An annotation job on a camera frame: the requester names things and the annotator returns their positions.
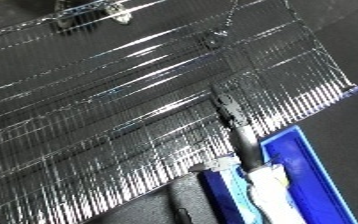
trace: blue container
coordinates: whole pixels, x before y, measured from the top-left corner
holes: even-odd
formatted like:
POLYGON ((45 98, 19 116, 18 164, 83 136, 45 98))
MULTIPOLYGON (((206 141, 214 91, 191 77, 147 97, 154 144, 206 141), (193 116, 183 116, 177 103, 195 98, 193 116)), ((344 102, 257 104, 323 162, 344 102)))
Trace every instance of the blue container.
MULTIPOLYGON (((283 164, 290 179, 289 193, 308 224, 358 223, 298 126, 261 142, 266 161, 283 164)), ((258 224, 261 216, 246 193, 239 167, 203 172, 222 222, 258 224), (255 214, 252 220, 250 212, 255 214)))

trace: wire mesh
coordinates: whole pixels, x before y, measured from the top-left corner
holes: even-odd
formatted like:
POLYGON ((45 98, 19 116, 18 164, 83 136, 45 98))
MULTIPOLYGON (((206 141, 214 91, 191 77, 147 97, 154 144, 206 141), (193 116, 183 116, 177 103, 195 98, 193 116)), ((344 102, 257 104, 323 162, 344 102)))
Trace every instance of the wire mesh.
POLYGON ((96 1, 0 30, 0 223, 81 223, 231 152, 211 85, 260 137, 350 86, 285 1, 120 2, 129 26, 96 1))

